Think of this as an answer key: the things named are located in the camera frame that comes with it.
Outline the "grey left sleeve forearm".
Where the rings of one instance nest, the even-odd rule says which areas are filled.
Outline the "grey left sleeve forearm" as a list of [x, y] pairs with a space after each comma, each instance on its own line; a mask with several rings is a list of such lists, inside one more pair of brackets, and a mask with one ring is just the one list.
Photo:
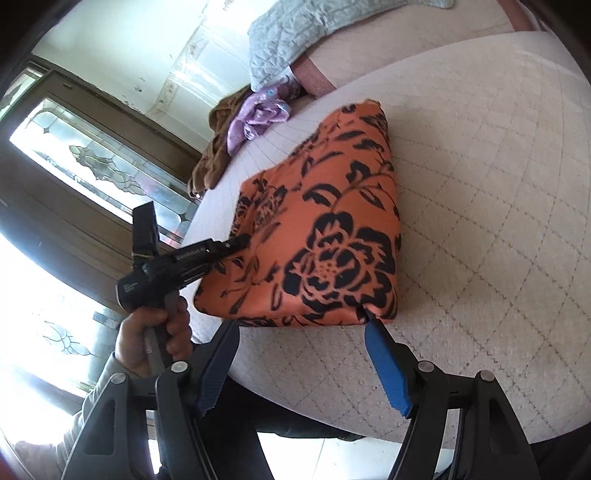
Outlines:
[[63, 434], [60, 442], [49, 445], [36, 445], [19, 441], [14, 446], [20, 461], [34, 479], [61, 479], [71, 450], [81, 430], [94, 405], [108, 385], [110, 378], [116, 373], [123, 373], [131, 379], [137, 378], [137, 375], [123, 366], [115, 358], [115, 353], [112, 353], [104, 365], [95, 388], [86, 396], [81, 410], [73, 416], [71, 428]]

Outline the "person left hand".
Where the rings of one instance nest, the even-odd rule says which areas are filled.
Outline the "person left hand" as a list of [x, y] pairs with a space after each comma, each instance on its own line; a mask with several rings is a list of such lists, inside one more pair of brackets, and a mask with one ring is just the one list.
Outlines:
[[121, 324], [114, 357], [127, 370], [139, 377], [151, 373], [144, 342], [144, 331], [164, 326], [168, 335], [166, 351], [174, 361], [187, 360], [192, 353], [190, 317], [187, 301], [179, 297], [176, 312], [169, 316], [165, 310], [140, 307]]

